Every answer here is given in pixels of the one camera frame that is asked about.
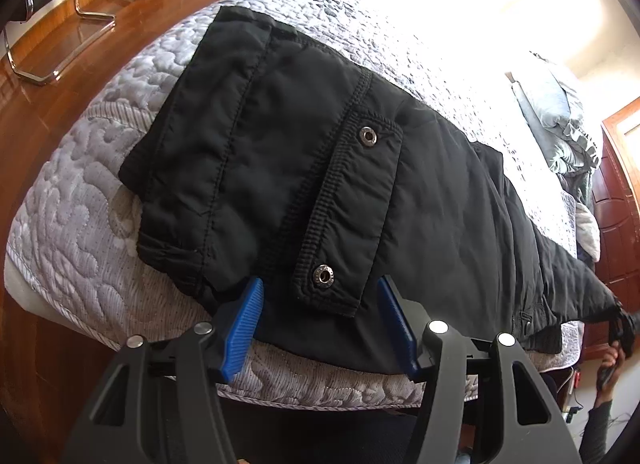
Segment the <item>blue gripper pad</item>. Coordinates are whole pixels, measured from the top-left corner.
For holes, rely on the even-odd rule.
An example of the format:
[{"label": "blue gripper pad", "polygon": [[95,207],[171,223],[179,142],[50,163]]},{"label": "blue gripper pad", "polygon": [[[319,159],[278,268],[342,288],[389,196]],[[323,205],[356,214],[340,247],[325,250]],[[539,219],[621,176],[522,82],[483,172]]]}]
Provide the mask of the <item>blue gripper pad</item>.
[{"label": "blue gripper pad", "polygon": [[225,340],[225,355],[220,373],[229,383],[242,370],[244,358],[254,337],[255,327],[262,313],[264,285],[262,280],[252,277],[246,285],[236,319],[228,330]]},{"label": "blue gripper pad", "polygon": [[378,309],[396,354],[396,360],[406,376],[414,380],[420,374],[417,342],[398,303],[395,285],[389,276],[378,280]]}]

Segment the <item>black jacket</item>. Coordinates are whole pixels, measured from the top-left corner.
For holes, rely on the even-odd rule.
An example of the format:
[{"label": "black jacket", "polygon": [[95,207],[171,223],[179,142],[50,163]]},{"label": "black jacket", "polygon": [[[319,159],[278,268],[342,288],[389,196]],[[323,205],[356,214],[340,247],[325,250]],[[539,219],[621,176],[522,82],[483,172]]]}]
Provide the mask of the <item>black jacket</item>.
[{"label": "black jacket", "polygon": [[398,372],[382,274],[463,335],[539,349],[559,350],[562,322],[620,313],[527,218],[499,152],[248,9],[220,9],[119,174],[143,201],[145,263],[211,313],[259,275],[256,337],[313,360]]}]

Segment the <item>person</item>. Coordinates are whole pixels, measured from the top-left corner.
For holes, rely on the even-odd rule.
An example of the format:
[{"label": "person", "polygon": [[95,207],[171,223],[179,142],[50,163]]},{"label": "person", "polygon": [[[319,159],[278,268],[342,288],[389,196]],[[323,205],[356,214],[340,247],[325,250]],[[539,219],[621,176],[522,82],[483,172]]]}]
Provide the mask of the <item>person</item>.
[{"label": "person", "polygon": [[613,401],[613,389],[622,374],[625,360],[625,351],[618,341],[612,343],[602,358],[598,372],[613,366],[616,367],[616,370],[606,384],[598,387],[596,400],[593,403],[593,408],[589,411],[589,420],[584,427],[579,449],[582,464],[597,464],[607,451],[607,428],[611,402]]}]

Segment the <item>snap button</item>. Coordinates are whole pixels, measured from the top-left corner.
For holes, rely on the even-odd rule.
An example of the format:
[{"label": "snap button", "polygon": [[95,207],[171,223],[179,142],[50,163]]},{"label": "snap button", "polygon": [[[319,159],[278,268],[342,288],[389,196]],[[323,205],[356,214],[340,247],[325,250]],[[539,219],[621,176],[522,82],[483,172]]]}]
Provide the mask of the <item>snap button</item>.
[{"label": "snap button", "polygon": [[314,271],[314,282],[318,287],[331,287],[334,282],[334,269],[328,265],[318,265]]},{"label": "snap button", "polygon": [[360,130],[360,142],[362,142],[365,146],[370,148],[376,143],[376,140],[378,140],[378,136],[376,135],[376,132],[373,131],[373,129],[369,126],[365,126]]}]

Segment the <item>quilted mattress cover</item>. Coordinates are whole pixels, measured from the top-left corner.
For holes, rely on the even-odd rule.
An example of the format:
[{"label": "quilted mattress cover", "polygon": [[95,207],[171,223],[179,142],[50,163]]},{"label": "quilted mattress cover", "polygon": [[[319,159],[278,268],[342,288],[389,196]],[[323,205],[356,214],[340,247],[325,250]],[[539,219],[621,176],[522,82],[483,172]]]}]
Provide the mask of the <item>quilted mattress cover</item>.
[{"label": "quilted mattress cover", "polygon": [[[118,180],[123,159],[151,125],[221,5],[265,12],[370,68],[440,112],[469,138],[504,155],[504,172],[543,234],[575,256],[575,203],[527,127],[499,72],[452,68],[428,34],[407,33],[363,0],[222,0],[187,17],[134,57],[95,97],[44,164],[18,210],[7,256],[58,313],[113,349],[132,334],[180,335],[206,312],[136,255],[141,205]],[[562,326],[563,350],[532,353],[539,370],[574,364],[580,323]],[[404,376],[337,368],[254,341],[221,396],[283,408],[416,406],[422,386]],[[469,376],[466,399],[477,395]]]}]

